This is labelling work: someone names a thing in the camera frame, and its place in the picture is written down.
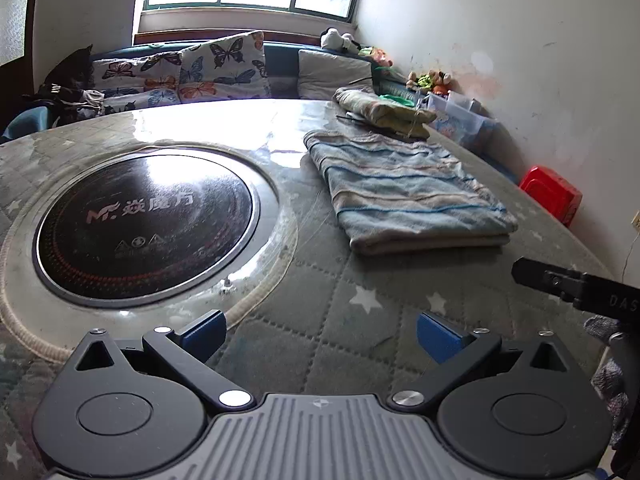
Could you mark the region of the grey knit gloved hand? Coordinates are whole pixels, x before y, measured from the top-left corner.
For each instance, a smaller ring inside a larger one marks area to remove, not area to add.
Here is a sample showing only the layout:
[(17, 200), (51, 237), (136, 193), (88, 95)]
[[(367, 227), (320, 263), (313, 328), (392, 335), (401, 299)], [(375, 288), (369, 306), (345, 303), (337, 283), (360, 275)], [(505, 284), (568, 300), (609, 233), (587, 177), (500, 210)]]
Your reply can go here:
[[(608, 348), (610, 338), (620, 331), (620, 322), (602, 315), (593, 315), (584, 323), (584, 327), (590, 336), (600, 340)], [(593, 374), (591, 383), (604, 400), (612, 417), (611, 446), (617, 448), (618, 442), (624, 436), (629, 424), (629, 400), (622, 369), (614, 360), (611, 351), (606, 355), (608, 357)]]

